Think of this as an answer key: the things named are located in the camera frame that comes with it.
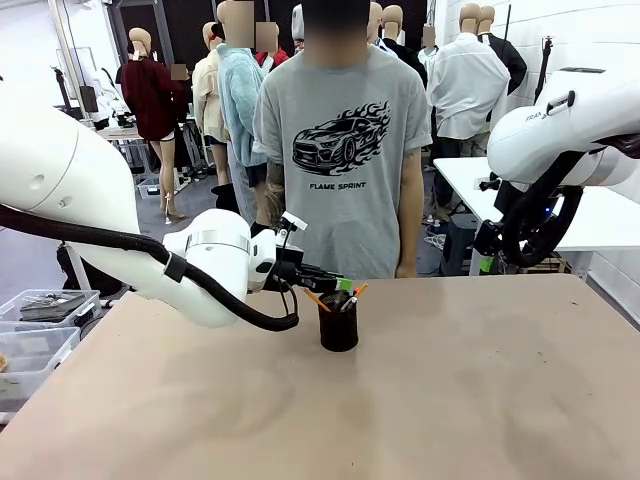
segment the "maroon jacket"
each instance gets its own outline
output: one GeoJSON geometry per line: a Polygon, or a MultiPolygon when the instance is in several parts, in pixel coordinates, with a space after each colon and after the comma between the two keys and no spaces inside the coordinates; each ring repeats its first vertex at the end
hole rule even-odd
{"type": "Polygon", "coordinates": [[[145,140],[160,140],[187,116],[182,85],[171,80],[169,69],[145,58],[122,67],[122,94],[136,116],[138,133],[145,140]]]}
{"type": "MultiPolygon", "coordinates": [[[[256,53],[256,61],[258,62],[258,65],[262,66],[264,61],[267,59],[267,55],[269,55],[268,52],[258,52],[258,53],[256,53]]],[[[271,69],[273,70],[278,65],[280,65],[281,63],[283,63],[283,62],[285,62],[287,60],[289,60],[289,55],[287,55],[287,52],[282,50],[282,48],[278,47],[278,51],[273,56],[273,67],[271,67],[271,69]]]]}

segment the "plastic storage bin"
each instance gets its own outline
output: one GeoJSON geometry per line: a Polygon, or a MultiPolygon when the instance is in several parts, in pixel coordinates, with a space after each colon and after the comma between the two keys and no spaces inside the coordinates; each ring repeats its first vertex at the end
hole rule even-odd
{"type": "Polygon", "coordinates": [[[138,191],[143,200],[160,196],[160,180],[149,177],[138,184],[138,191]]]}
{"type": "Polygon", "coordinates": [[[1,333],[0,412],[15,413],[80,342],[79,328],[1,333]]]}
{"type": "MultiPolygon", "coordinates": [[[[101,313],[102,307],[100,306],[100,292],[98,290],[26,290],[0,307],[0,324],[2,322],[21,322],[25,325],[37,324],[45,328],[82,327],[87,322],[97,318],[101,313]],[[40,322],[25,319],[21,309],[30,305],[34,298],[48,294],[82,294],[84,300],[70,311],[61,322],[40,322]]],[[[11,329],[0,325],[0,333],[7,330],[19,331],[25,330],[25,328],[11,329]]]]}

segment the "pen holder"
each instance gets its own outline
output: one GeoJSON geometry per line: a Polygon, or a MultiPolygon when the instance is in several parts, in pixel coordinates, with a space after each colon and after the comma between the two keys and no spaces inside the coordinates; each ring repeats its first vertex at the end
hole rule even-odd
{"type": "Polygon", "coordinates": [[[344,312],[340,307],[348,300],[346,292],[325,294],[320,297],[331,312],[318,307],[320,317],[320,343],[332,352],[346,352],[358,344],[358,304],[349,305],[344,312]]]}

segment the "black jacket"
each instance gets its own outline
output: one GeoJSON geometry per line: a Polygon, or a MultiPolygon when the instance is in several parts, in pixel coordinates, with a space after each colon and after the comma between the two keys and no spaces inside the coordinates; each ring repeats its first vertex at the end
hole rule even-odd
{"type": "Polygon", "coordinates": [[[503,40],[496,37],[493,33],[483,33],[478,36],[478,40],[482,42],[482,37],[489,37],[489,45],[496,52],[504,66],[509,70],[511,81],[509,82],[509,95],[520,86],[527,74],[527,64],[518,53],[518,50],[511,45],[509,40],[503,40]]]}
{"type": "Polygon", "coordinates": [[[408,47],[398,45],[394,40],[391,40],[389,38],[385,38],[382,41],[389,48],[389,50],[398,55],[398,58],[400,60],[402,60],[404,63],[418,72],[418,75],[420,75],[420,78],[422,79],[422,85],[426,90],[428,81],[427,71],[424,69],[424,65],[420,63],[420,60],[418,60],[418,53],[414,52],[408,47]]]}

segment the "bare legs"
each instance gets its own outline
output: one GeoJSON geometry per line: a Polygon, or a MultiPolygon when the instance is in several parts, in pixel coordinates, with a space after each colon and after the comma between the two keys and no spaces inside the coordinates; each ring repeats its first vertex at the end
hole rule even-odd
{"type": "Polygon", "coordinates": [[[216,173],[218,175],[218,185],[227,185],[229,181],[229,160],[227,159],[226,145],[212,145],[213,161],[216,164],[216,173]]]}
{"type": "Polygon", "coordinates": [[[151,142],[153,150],[160,159],[160,207],[174,217],[184,217],[175,206],[174,159],[176,152],[175,139],[165,142],[151,142]]]}

